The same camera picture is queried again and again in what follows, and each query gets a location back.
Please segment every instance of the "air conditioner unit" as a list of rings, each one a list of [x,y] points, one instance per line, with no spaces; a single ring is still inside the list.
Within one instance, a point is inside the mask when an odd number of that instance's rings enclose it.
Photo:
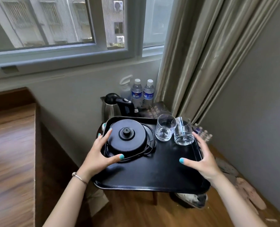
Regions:
[[[114,1],[114,8],[117,12],[123,10],[123,1]]]
[[[124,36],[117,36],[117,43],[123,44],[124,43]]]

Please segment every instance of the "kettle handle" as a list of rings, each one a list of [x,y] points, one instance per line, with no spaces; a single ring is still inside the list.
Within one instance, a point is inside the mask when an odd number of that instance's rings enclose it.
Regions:
[[[122,116],[135,116],[134,104],[130,100],[119,97],[116,99],[116,103],[119,106]]]

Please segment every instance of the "window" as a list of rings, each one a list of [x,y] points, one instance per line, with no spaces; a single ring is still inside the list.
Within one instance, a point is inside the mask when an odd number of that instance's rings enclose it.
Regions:
[[[123,34],[123,22],[114,22],[115,34]]]
[[[17,66],[28,74],[141,56],[142,43],[164,43],[171,3],[0,0],[0,68]]]
[[[143,47],[164,45],[173,0],[146,0]]]

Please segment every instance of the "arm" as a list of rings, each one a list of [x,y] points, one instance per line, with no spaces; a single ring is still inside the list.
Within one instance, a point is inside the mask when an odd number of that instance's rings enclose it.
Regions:
[[[198,141],[199,147],[203,153],[203,159],[199,162],[181,158],[180,162],[186,166],[194,168],[206,178],[211,185],[218,191],[228,214],[237,227],[261,226],[265,227],[264,222],[257,216],[256,213],[247,205],[245,200],[240,196],[236,188],[222,174],[217,166],[217,163],[210,152],[205,141],[200,136],[193,132],[193,135]]]
[[[95,174],[107,166],[124,159],[122,154],[115,155],[111,158],[106,158],[101,154],[100,150],[111,133],[112,130],[110,129],[104,137],[101,134],[98,135],[85,161],[77,171],[76,174],[85,182],[88,183]],[[85,183],[77,177],[72,177],[43,227],[74,227],[85,189]]]

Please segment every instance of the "hand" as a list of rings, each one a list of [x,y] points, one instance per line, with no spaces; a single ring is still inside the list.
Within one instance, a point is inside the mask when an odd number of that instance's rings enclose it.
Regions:
[[[95,140],[91,150],[87,154],[82,166],[77,171],[77,175],[81,177],[84,181],[89,182],[89,180],[98,174],[103,169],[107,168],[113,163],[117,163],[124,159],[123,154],[118,154],[110,158],[106,158],[101,154],[101,148],[108,140],[112,129],[110,129],[104,137],[99,133],[98,138]]]
[[[204,178],[213,183],[213,181],[218,178],[219,175],[223,174],[219,169],[214,156],[210,152],[206,142],[195,132],[193,132],[193,135],[197,139],[198,145],[201,148],[203,159],[197,162],[186,158],[180,158],[180,163],[196,169]]]

